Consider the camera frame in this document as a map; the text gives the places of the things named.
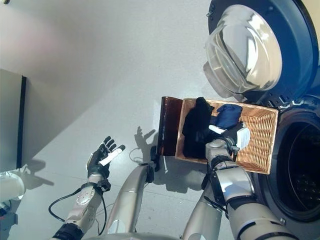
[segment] white cylindrical object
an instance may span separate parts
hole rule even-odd
[[[21,177],[6,172],[0,175],[0,203],[8,200],[21,200],[26,188]]]

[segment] white floor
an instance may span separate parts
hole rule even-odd
[[[143,157],[134,135],[158,131],[162,96],[220,99],[203,73],[210,0],[11,0],[0,5],[0,67],[28,77],[23,163],[27,190],[9,240],[49,239],[49,204],[86,181],[107,136],[126,146],[112,162],[108,212]],[[146,141],[155,143],[156,132]],[[172,158],[147,185],[138,232],[179,237],[202,191],[204,166]],[[65,218],[74,198],[54,211]],[[99,210],[98,221],[103,223]],[[97,234],[97,224],[85,237]],[[219,239],[233,239],[223,217]]]

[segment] black cable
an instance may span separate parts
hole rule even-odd
[[[98,234],[99,234],[99,232],[100,232],[99,222],[98,222],[98,220],[97,220],[97,219],[95,219],[95,221],[96,221],[96,224],[97,224],[97,226],[98,226]]]
[[[55,215],[52,211],[51,211],[51,208],[53,205],[55,205],[57,202],[60,202],[61,200],[64,200],[64,199],[67,199],[73,195],[76,195],[77,193],[79,193],[81,191],[81,188],[78,188],[76,191],[74,191],[73,193],[69,194],[69,195],[66,195],[66,196],[63,196],[63,197],[60,197],[59,199],[55,200],[53,203],[50,204],[48,210],[49,210],[49,213],[56,219],[58,219],[59,221],[61,222],[65,222],[65,220],[57,215]]]
[[[12,208],[12,202],[11,202],[11,200],[9,200],[9,203],[10,203],[10,209],[9,209],[9,211],[10,211],[11,208]]]
[[[208,198],[207,196],[203,196],[203,198],[205,200],[207,200],[209,203],[211,203],[213,205],[214,208],[216,209],[221,209],[222,211],[224,211],[226,214],[228,214],[228,211],[227,209],[224,208],[224,206],[222,206],[221,204],[215,202],[215,201],[212,201],[210,198]]]
[[[104,224],[103,224],[103,228],[102,228],[101,232],[99,233],[99,236],[104,232],[106,224],[107,224],[107,208],[106,208],[106,203],[105,203],[103,193],[100,194],[100,197],[101,197],[103,209],[104,209]]]

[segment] laundry basket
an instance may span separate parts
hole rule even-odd
[[[217,116],[217,109],[224,104],[235,104],[242,107],[240,121],[244,122],[250,129],[250,142],[248,146],[239,151],[236,157],[236,163],[249,172],[270,174],[272,152],[277,130],[278,110],[239,102],[220,100],[206,101],[214,107],[212,116]],[[183,154],[185,136],[182,134],[182,130],[187,114],[195,105],[195,98],[185,98],[182,102],[175,158],[207,164],[206,159],[188,158]]]

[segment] washing machine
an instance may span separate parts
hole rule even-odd
[[[319,13],[319,0],[212,0],[207,14],[212,87],[279,110],[270,174],[252,179],[302,240],[320,239]]]

